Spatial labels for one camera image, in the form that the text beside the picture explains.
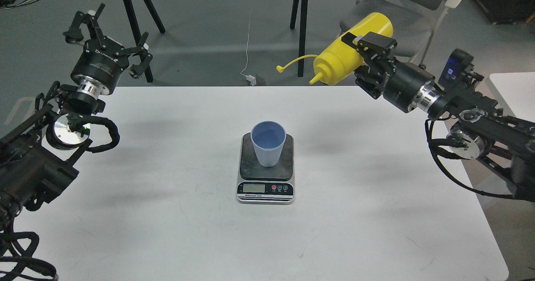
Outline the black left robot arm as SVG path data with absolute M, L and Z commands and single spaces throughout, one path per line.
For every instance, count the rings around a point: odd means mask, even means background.
M 83 43 L 83 52 L 71 73 L 74 85 L 52 83 L 47 94 L 35 98 L 34 113 L 1 139 L 1 262 L 13 263 L 1 271 L 2 281 L 24 278 L 29 269 L 43 281 L 57 281 L 56 268 L 34 258 L 39 236 L 15 232 L 15 218 L 23 209 L 36 211 L 59 197 L 78 176 L 74 164 L 85 153 L 103 153 L 118 145 L 118 127 L 100 117 L 105 102 L 124 71 L 133 78 L 145 73 L 153 56 L 143 33 L 134 47 L 124 47 L 103 34 L 96 11 L 77 12 L 64 33 L 67 43 Z

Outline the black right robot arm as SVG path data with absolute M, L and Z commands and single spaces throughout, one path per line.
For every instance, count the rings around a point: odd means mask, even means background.
M 423 67 L 393 56 L 395 39 L 377 33 L 342 35 L 341 41 L 363 58 L 356 84 L 372 98 L 383 97 L 407 113 L 428 114 L 425 132 L 432 158 L 453 182 L 459 180 L 439 160 L 476 159 L 506 182 L 510 194 L 474 193 L 534 201 L 534 123 L 505 115 L 497 101 L 476 91 L 484 77 L 473 70 L 473 56 L 461 49 L 450 54 L 439 79 Z

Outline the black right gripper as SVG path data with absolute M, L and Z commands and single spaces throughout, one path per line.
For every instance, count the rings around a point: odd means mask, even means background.
M 361 66 L 354 71 L 356 84 L 373 99 L 383 97 L 390 104 L 408 113 L 415 108 L 435 115 L 439 104 L 439 89 L 435 77 L 412 63 L 387 62 L 397 47 L 394 38 L 369 32 L 356 36 L 345 33 L 341 41 L 352 47 L 371 66 Z

